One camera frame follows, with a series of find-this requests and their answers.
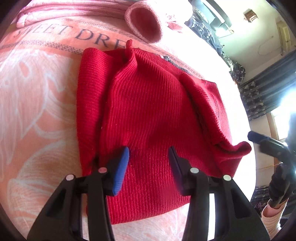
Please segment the wall-mounted light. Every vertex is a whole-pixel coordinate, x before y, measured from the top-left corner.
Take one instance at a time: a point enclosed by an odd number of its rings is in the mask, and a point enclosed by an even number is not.
[[[245,13],[245,17],[248,20],[249,23],[253,22],[255,19],[258,18],[257,14],[254,13],[253,10],[250,10],[248,12]]]

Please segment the window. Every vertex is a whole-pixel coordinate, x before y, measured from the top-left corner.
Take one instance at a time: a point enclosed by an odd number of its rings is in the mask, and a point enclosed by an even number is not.
[[[293,112],[296,112],[296,92],[289,93],[283,99],[280,107],[271,112],[275,123],[277,138],[283,143],[285,143],[285,139],[288,136],[289,119]]]

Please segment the blue gripper pad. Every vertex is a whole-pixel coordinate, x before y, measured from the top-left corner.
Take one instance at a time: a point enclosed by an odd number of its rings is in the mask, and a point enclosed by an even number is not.
[[[129,160],[129,149],[128,147],[124,147],[122,155],[118,162],[118,168],[113,178],[114,183],[113,183],[112,193],[114,196],[116,196],[118,192],[121,190],[123,179],[126,173],[126,168],[128,166],[128,160]]]

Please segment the white screw head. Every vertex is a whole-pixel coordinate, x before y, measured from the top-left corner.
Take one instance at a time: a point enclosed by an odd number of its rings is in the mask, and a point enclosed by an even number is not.
[[[107,171],[108,171],[108,169],[105,168],[105,167],[100,167],[99,168],[99,173],[106,173]]]
[[[229,181],[231,181],[231,176],[229,176],[229,175],[224,175],[224,176],[223,176],[223,179],[224,179],[225,181],[229,182]]]
[[[66,176],[66,180],[67,181],[72,181],[74,179],[74,175],[73,174],[69,174]]]
[[[190,172],[196,174],[196,173],[199,173],[199,169],[196,167],[192,167],[190,168]]]

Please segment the person's arm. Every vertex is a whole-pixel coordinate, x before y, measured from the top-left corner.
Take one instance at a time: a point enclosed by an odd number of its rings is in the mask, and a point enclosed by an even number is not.
[[[287,174],[286,178],[283,179],[282,174],[285,168],[286,166],[283,163],[277,165],[276,170],[271,177],[271,182],[268,188],[270,200],[268,201],[267,206],[264,208],[261,215],[261,220],[266,226],[271,239],[281,229],[279,221],[282,217],[287,201],[296,187],[296,175],[294,168],[291,168],[291,171]],[[280,204],[275,207],[271,207],[269,205],[269,202],[278,201],[282,196],[283,199],[281,200]]]
[[[267,206],[262,211],[261,219],[269,233],[270,239],[274,238],[281,229],[279,222],[287,205],[287,201],[288,199],[274,208],[267,203]]]

